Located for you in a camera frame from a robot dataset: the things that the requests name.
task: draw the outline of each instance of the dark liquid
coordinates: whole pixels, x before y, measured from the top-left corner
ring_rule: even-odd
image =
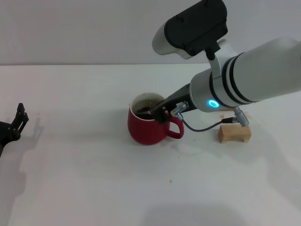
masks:
[[[151,120],[154,119],[152,115],[147,114],[151,107],[142,107],[135,112],[135,115],[141,119]]]
[[[146,100],[142,100],[139,103],[136,103],[135,106],[133,107],[133,112],[134,114],[141,118],[141,119],[145,119],[145,120],[152,120],[154,119],[152,115],[148,114],[148,111],[157,105],[157,103],[159,103],[160,100],[152,100],[152,99],[146,99]]]

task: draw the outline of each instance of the red mug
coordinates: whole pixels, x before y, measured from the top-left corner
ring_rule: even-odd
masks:
[[[138,106],[138,104],[146,99],[161,101],[164,98],[156,93],[143,93],[133,100],[128,110],[127,119],[128,131],[130,132],[132,138],[143,145],[154,145],[156,143],[159,143],[166,137],[181,139],[184,135],[184,125],[177,117],[173,117],[170,121],[167,121],[163,124],[159,124],[154,119],[141,119],[133,113],[135,109],[143,107]],[[173,122],[179,127],[179,133],[169,130],[170,122]]]

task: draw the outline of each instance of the blue led light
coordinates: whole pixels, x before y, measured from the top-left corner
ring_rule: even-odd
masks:
[[[209,104],[211,107],[219,107],[219,104],[218,104],[215,100],[209,100],[209,101],[208,101],[208,104]]]

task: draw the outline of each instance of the cable connector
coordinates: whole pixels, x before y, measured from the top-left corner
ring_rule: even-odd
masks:
[[[183,116],[182,116],[181,112],[184,111],[188,107],[189,107],[188,103],[186,101],[183,101],[183,102],[179,103],[175,109],[171,110],[170,114],[173,117],[178,117],[179,120],[183,120]]]
[[[221,120],[222,123],[237,123],[237,118],[236,117],[230,117],[226,119]]]
[[[246,115],[243,113],[243,111],[239,107],[233,108],[234,114],[237,118],[237,121],[240,123],[242,127],[248,126],[249,120],[247,119]]]

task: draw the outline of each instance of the cable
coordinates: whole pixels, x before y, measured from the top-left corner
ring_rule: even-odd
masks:
[[[184,119],[182,119],[181,121],[184,123],[185,126],[187,126],[187,128],[189,128],[190,130],[192,130],[194,132],[204,132],[204,131],[212,129],[213,127],[218,126],[219,124],[222,124],[222,123],[234,123],[235,122],[234,119],[235,119],[235,117],[222,119],[221,121],[217,122],[216,124],[209,126],[208,128],[205,128],[205,129],[194,129],[190,125],[188,125]]]

